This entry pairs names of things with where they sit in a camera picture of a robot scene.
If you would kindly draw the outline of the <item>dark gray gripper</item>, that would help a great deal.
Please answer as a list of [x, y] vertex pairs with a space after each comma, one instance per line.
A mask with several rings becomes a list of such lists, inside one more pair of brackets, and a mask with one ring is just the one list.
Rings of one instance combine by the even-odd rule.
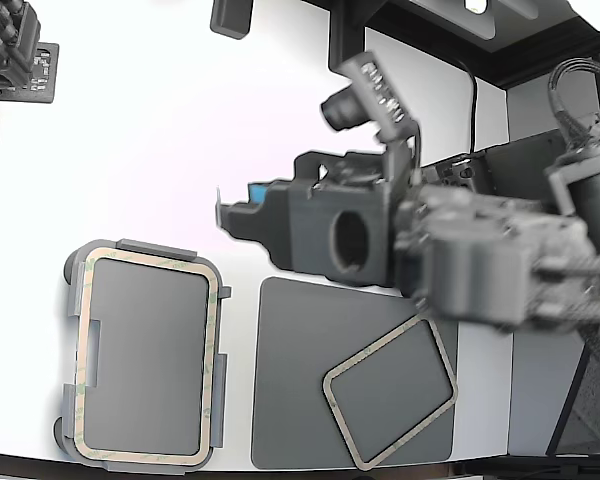
[[251, 182], [248, 198], [226, 204], [217, 192], [216, 223], [234, 239], [260, 244], [278, 269], [351, 286], [393, 286], [379, 153], [304, 153], [294, 161], [292, 183]]

